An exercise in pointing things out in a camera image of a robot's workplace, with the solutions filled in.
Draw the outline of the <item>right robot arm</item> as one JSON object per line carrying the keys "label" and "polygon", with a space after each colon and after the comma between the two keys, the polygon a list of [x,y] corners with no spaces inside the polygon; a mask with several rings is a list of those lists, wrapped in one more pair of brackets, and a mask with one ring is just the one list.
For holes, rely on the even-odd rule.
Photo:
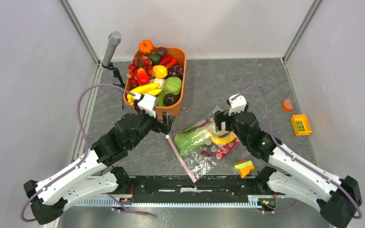
{"label": "right robot arm", "polygon": [[216,130],[233,132],[247,151],[268,163],[256,177],[258,192],[283,193],[319,212],[336,228],[346,228],[353,219],[361,219],[361,192],[351,176],[340,178],[305,160],[272,133],[261,130],[251,112],[217,111]]}

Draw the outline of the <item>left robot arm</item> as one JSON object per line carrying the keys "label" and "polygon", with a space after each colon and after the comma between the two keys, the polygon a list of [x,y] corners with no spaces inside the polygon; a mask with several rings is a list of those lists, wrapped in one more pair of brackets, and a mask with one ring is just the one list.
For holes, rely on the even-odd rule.
{"label": "left robot arm", "polygon": [[77,160],[42,181],[29,180],[23,187],[28,197],[33,221],[40,225],[59,218],[78,202],[94,195],[126,193],[130,180],[126,175],[111,171],[97,180],[87,177],[110,167],[128,155],[151,131],[168,135],[174,115],[162,113],[162,120],[142,111],[140,115],[125,114],[108,133],[104,134]]}

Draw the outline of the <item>green napa cabbage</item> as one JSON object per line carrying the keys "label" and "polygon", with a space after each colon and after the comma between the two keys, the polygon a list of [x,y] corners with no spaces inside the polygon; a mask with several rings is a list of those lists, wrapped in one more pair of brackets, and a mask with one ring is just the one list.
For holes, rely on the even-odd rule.
{"label": "green napa cabbage", "polygon": [[185,156],[211,141],[211,133],[207,127],[202,127],[188,133],[178,133],[174,143],[180,156]]}

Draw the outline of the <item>green zucchini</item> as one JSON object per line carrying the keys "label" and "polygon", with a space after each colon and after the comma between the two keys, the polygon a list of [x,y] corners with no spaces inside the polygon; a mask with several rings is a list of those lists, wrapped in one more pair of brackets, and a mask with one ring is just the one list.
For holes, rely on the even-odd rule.
{"label": "green zucchini", "polygon": [[204,126],[205,124],[206,124],[206,121],[205,120],[198,121],[198,122],[194,123],[193,125],[191,125],[191,126],[185,128],[185,129],[183,129],[181,131],[181,133],[188,133],[190,131],[193,131],[193,130],[195,130],[197,128],[200,128],[200,127]]}

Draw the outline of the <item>clear zip top bag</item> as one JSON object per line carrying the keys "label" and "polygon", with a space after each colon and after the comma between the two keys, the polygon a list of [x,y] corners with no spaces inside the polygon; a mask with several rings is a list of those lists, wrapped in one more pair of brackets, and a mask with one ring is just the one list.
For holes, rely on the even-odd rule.
{"label": "clear zip top bag", "polygon": [[239,144],[233,132],[216,131],[214,114],[220,111],[215,106],[210,114],[168,136],[167,141],[192,182],[197,182],[218,165]]}

